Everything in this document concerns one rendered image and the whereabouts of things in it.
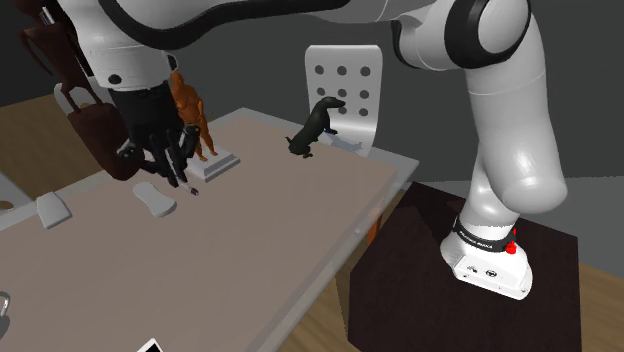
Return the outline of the grey table with beige top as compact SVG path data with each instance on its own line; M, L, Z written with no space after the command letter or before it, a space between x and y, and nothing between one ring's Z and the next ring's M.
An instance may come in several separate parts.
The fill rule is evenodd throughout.
M0 231L0 352L136 352L151 338L163 352L272 352L416 168L321 140L294 156L296 125L247 108L210 129L240 163L198 196L144 172L95 175L62 192L66 222ZM154 217L140 182L176 210Z

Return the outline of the white chair with round holes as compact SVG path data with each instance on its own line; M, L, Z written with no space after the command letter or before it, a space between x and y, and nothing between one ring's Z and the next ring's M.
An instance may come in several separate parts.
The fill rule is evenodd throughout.
M311 45L304 64L309 106L326 96L345 102L329 109L336 135L320 140L366 157L372 148L380 110L383 55L376 45Z

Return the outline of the grey wedge-shaped object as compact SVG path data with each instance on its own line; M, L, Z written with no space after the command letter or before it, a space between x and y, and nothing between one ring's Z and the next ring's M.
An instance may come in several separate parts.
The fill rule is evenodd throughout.
M45 229L51 229L72 217L66 203L55 192L48 192L36 199L39 218Z

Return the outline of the orange human figure on base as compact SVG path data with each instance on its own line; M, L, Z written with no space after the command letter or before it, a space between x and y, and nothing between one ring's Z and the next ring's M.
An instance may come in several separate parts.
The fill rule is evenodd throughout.
M240 163L234 154L217 147L210 135L203 100L196 90L184 81L178 70L170 75L171 93L179 117L187 125L199 128L199 139L192 149L188 170L202 181L209 182Z

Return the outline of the white oblong rounded object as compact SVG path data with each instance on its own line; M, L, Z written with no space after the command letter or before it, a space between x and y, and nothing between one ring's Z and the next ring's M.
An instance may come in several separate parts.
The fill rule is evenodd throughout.
M177 208L177 202L174 199L162 194L150 182L137 183L133 187L133 193L156 218L167 216Z

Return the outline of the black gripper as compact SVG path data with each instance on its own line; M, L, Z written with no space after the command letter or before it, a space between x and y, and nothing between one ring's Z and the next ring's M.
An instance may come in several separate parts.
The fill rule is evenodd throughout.
M194 155L200 128L194 124L183 127L169 83L162 81L150 89L134 91L110 89L109 94L130 137L116 150L116 155L123 160L136 159L142 170L159 175L178 188L179 168L185 169L187 160Z

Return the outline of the black animal figure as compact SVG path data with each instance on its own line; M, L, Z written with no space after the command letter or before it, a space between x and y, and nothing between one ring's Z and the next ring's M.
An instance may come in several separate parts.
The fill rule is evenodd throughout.
M337 130L330 127L329 109L344 107L346 103L335 97L327 96L320 99L313 107L302 129L292 138L287 137L289 151L303 158L312 156L310 145L318 141L318 137L326 132L336 135Z

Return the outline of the dark robot stand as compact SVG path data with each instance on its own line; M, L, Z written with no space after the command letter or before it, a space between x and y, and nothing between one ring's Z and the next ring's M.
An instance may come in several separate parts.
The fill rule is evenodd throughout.
M514 300L459 281L440 254L462 198L414 183L350 274L361 352L582 352L576 237L516 224L533 270Z

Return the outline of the black and white pen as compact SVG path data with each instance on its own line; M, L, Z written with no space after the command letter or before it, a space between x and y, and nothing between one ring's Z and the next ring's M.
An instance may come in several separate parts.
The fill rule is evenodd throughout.
M169 164L170 164L170 166L172 168L174 176L176 177L176 179L178 181L179 186L182 187L184 190L186 190L189 194L194 195L194 196L198 196L199 195L199 191L196 188L192 187L188 182L183 181L180 178L180 176L177 173L176 168L175 168L175 162L171 158L170 151L171 151L171 149L167 148L165 150L165 154L166 154L167 160L168 160L168 162L169 162Z

